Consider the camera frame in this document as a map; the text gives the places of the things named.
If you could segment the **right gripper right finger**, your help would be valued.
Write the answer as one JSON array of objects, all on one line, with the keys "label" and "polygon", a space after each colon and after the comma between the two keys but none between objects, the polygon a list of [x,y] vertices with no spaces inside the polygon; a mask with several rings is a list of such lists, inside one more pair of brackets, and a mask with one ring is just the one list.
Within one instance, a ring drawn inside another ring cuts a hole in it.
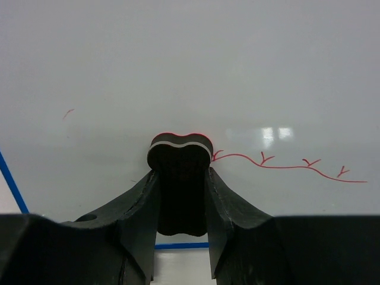
[{"label": "right gripper right finger", "polygon": [[218,284],[378,284],[378,216],[273,217],[205,173],[212,277]]}]

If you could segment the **black whiteboard eraser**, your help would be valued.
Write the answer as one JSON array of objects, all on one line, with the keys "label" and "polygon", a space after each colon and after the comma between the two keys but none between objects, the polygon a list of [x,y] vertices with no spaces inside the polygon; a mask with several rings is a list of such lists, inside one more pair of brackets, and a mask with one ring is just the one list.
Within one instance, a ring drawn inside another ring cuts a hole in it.
[{"label": "black whiteboard eraser", "polygon": [[153,138],[147,163],[159,175],[160,234],[206,234],[204,179],[212,159],[213,144],[205,135],[164,132]]}]

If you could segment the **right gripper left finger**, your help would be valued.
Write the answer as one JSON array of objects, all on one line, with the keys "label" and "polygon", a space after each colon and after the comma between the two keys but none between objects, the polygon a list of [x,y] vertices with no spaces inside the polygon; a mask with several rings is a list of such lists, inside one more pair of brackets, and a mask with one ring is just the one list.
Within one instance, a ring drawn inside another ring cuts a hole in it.
[{"label": "right gripper left finger", "polygon": [[2,284],[149,284],[160,206],[159,176],[75,221],[1,216]]}]

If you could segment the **blue framed small whiteboard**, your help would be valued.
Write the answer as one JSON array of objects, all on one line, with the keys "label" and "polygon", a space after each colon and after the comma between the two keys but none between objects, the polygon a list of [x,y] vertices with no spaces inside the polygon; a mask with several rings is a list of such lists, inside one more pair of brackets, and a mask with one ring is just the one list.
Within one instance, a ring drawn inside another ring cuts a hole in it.
[{"label": "blue framed small whiteboard", "polygon": [[206,135],[268,214],[379,213],[379,2],[1,2],[1,153],[29,212],[114,199],[161,132]]}]

